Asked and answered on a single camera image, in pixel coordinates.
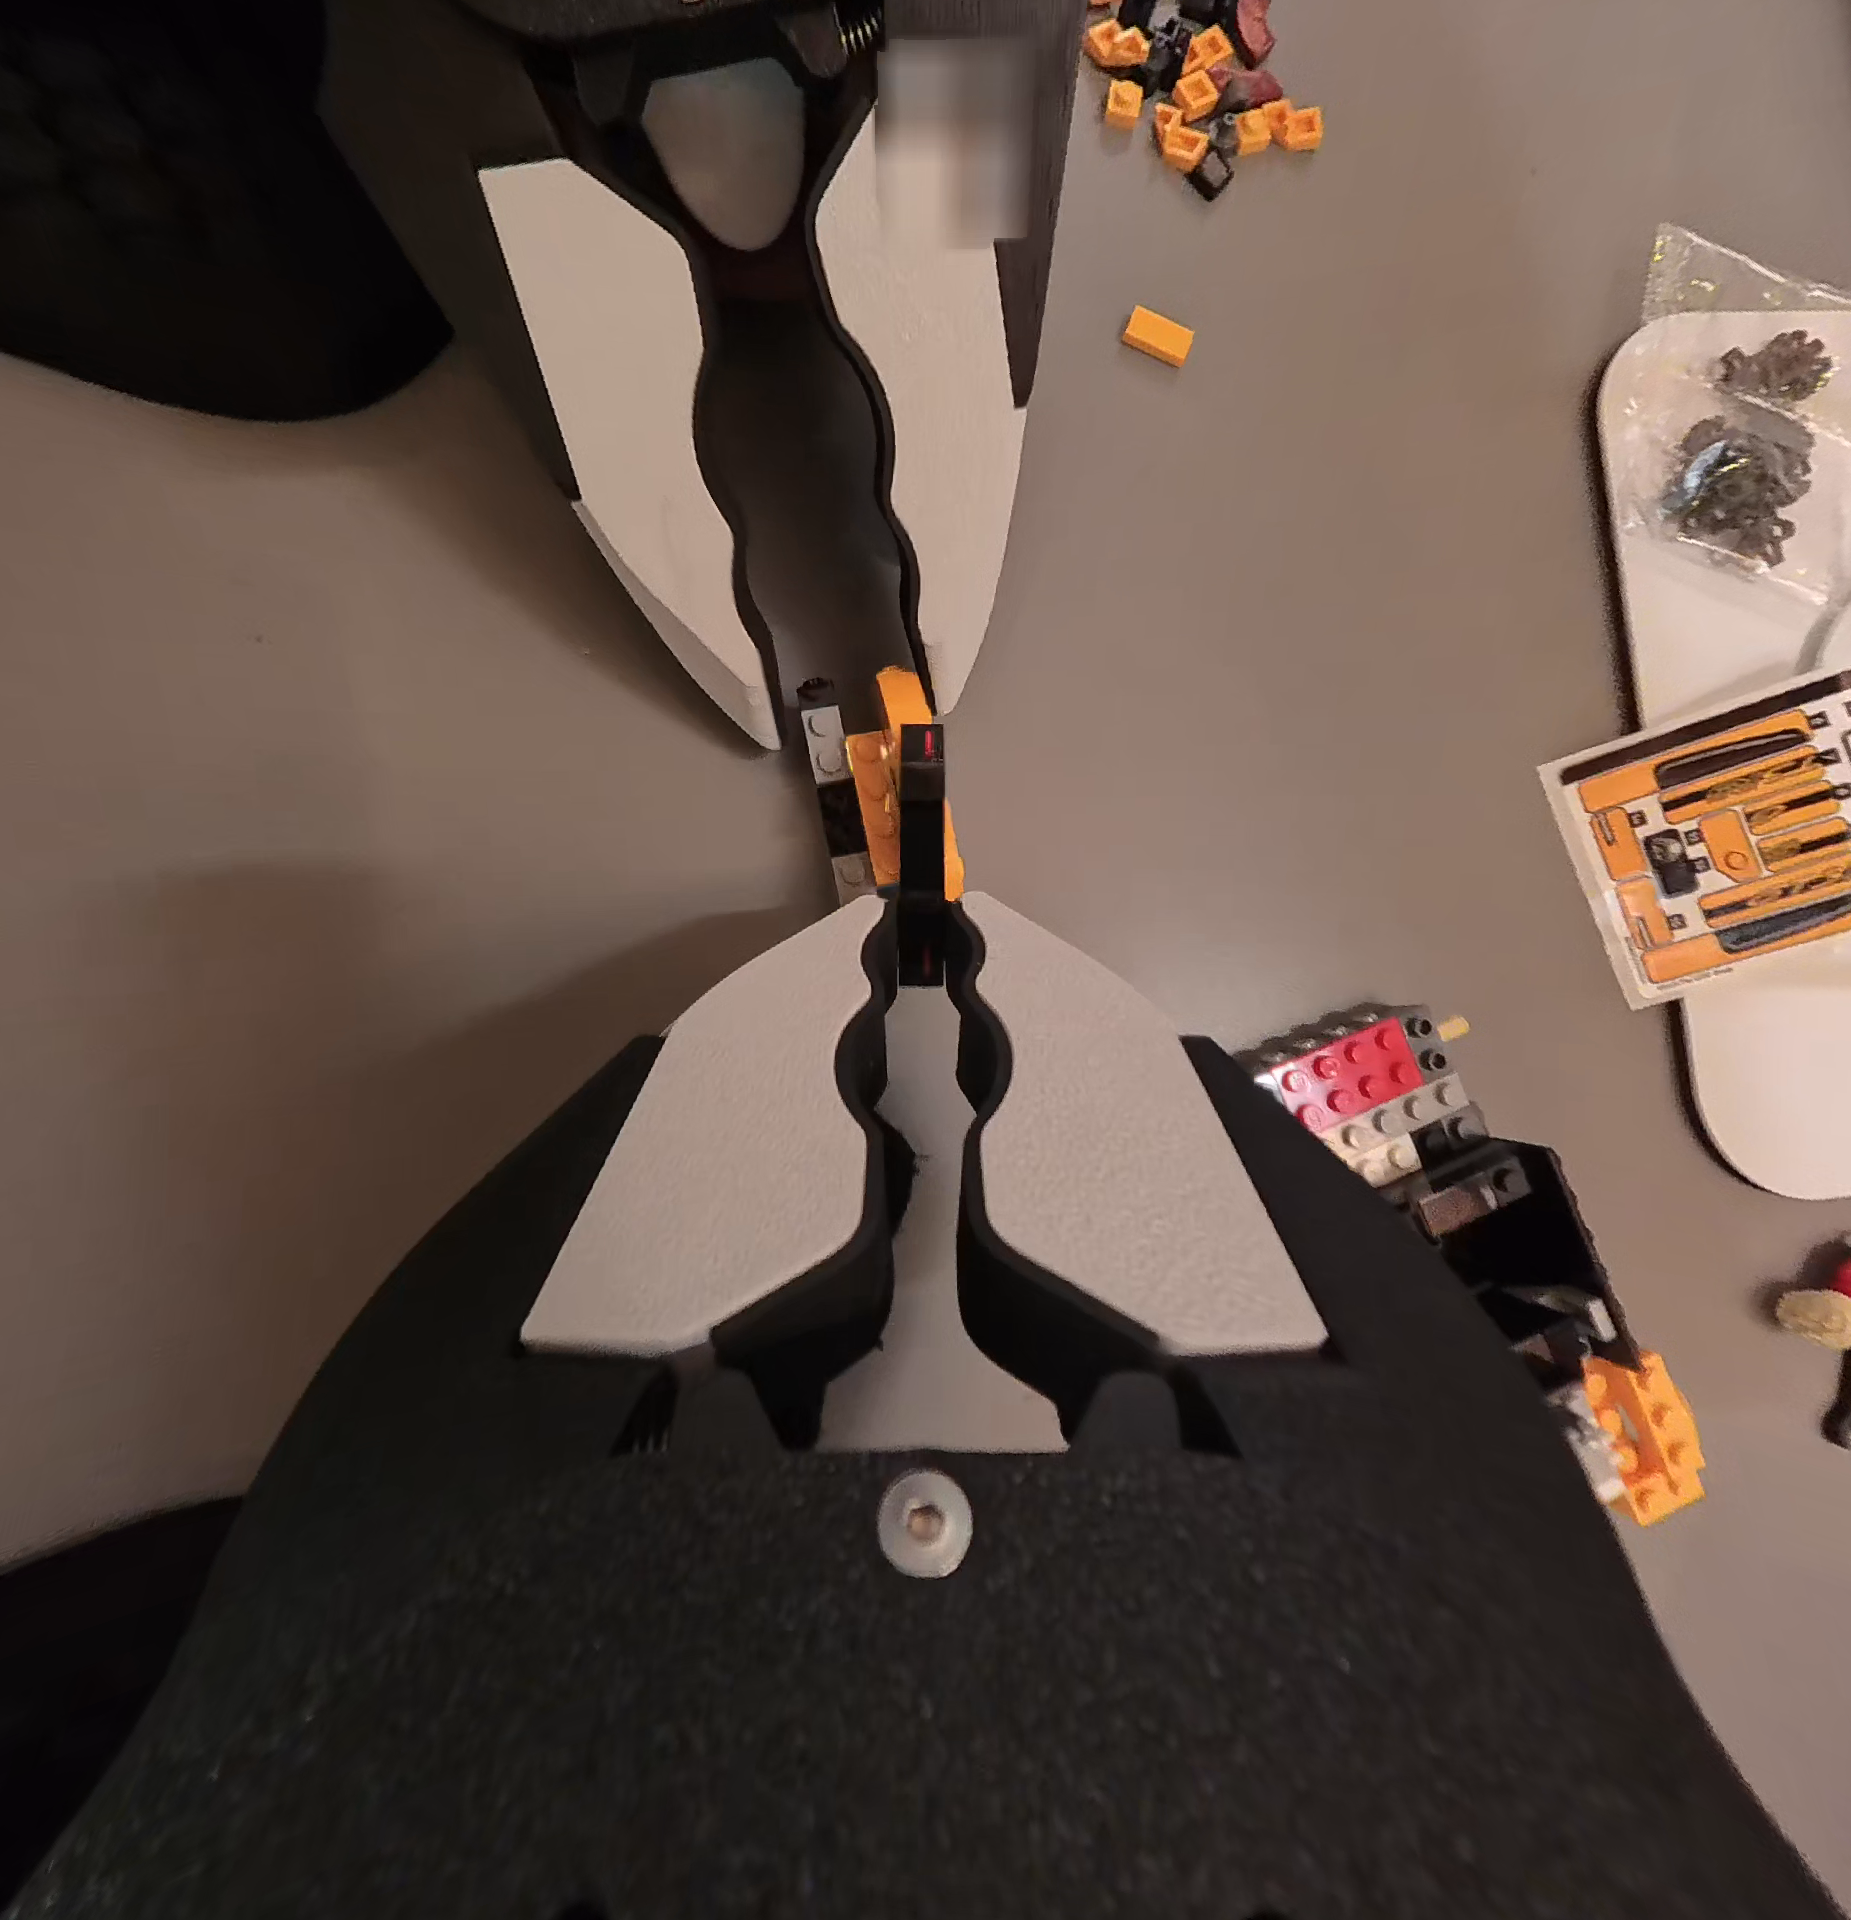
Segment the black lego brick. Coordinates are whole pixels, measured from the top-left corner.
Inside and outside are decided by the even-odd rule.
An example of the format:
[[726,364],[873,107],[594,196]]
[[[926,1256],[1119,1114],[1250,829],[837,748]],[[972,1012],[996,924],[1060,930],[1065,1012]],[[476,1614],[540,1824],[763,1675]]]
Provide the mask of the black lego brick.
[[943,728],[940,722],[899,731],[897,814],[897,961],[899,984],[914,990],[943,986],[946,968],[946,840]]

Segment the lego sticker sheet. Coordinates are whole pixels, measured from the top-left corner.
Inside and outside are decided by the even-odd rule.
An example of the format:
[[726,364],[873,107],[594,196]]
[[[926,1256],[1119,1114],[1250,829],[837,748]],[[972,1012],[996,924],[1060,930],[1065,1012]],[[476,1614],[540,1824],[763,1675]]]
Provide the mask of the lego sticker sheet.
[[1851,666],[1539,768],[1634,1011],[1851,949]]

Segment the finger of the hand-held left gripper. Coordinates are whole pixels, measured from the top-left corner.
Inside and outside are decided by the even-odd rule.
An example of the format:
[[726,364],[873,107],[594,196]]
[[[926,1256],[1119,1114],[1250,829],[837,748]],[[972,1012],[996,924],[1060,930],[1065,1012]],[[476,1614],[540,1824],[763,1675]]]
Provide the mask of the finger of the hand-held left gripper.
[[1018,493],[1024,415],[1015,398],[996,248],[952,246],[923,196],[943,167],[885,183],[869,113],[815,212],[815,246],[845,333],[892,428],[891,503],[916,569],[916,636],[940,711],[984,649]]
[[781,724],[737,596],[737,539],[705,483],[704,320],[678,238],[566,158],[480,170],[575,512],[702,693],[756,746]]

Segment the orange and black lego assembly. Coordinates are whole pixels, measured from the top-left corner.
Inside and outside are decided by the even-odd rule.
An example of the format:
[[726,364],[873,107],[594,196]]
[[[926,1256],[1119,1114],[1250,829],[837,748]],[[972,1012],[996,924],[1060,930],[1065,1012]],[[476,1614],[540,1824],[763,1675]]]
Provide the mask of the orange and black lego assembly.
[[[942,722],[912,668],[882,668],[873,681],[877,724],[850,733],[829,680],[799,687],[794,706],[823,822],[823,849],[840,902],[880,895],[897,902],[899,878],[899,731]],[[943,801],[946,899],[963,895],[963,860],[952,811]]]

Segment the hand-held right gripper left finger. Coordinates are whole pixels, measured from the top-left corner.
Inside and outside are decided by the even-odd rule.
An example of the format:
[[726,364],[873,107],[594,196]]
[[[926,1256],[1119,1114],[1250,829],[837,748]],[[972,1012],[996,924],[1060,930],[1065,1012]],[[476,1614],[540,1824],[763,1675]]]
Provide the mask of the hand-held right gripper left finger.
[[864,897],[704,993],[653,1065],[522,1323],[540,1358],[742,1375],[817,1434],[885,1339],[919,1158],[882,1103],[897,933]]

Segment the pile of small lego pieces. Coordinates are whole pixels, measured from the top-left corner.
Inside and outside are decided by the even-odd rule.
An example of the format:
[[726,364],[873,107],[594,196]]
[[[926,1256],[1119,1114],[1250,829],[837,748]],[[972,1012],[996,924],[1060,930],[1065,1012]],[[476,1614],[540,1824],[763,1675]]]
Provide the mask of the pile of small lego pieces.
[[1089,3],[1082,63],[1104,81],[1102,123],[1148,141],[1175,182],[1219,203],[1266,155],[1310,158],[1324,111],[1278,81],[1273,3]]

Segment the clear bag of black parts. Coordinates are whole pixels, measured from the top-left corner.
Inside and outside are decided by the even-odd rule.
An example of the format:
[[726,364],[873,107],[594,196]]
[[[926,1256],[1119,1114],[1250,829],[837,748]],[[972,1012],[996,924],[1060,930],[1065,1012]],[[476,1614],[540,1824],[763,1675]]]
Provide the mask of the clear bag of black parts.
[[1613,527],[1813,604],[1851,569],[1851,291],[1660,223],[1603,378]]

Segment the person's black jacket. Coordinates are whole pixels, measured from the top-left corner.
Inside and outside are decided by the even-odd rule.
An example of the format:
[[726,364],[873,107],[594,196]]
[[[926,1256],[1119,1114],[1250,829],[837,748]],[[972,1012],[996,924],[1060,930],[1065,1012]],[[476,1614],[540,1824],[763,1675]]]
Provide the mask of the person's black jacket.
[[161,1510],[0,1572],[0,1914],[139,1725],[238,1514]]

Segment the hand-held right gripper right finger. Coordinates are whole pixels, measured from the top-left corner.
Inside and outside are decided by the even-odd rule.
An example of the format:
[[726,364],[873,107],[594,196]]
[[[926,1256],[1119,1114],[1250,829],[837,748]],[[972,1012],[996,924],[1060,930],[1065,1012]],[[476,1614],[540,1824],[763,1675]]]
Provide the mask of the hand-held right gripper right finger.
[[1107,1381],[1195,1404],[1205,1363],[1297,1364],[1330,1330],[1173,1021],[985,893],[947,916],[962,1016],[963,1330],[1074,1438]]

